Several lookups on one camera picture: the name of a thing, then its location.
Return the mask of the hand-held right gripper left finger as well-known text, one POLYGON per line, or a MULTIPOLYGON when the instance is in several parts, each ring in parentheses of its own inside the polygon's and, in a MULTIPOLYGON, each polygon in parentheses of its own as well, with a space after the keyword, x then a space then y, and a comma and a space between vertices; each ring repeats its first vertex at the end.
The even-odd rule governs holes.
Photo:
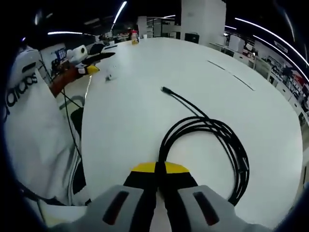
POLYGON ((140 163, 124 184, 94 199, 74 222, 52 227, 54 232, 148 232, 156 207, 159 162, 140 163))

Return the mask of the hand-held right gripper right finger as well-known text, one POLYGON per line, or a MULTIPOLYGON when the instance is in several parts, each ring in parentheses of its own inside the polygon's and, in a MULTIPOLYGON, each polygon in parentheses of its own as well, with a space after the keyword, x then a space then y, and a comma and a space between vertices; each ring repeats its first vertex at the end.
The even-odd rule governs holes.
POLYGON ((260 224, 239 218, 228 200, 206 185, 198 185, 179 164, 156 164, 158 187, 174 232, 268 232, 260 224))

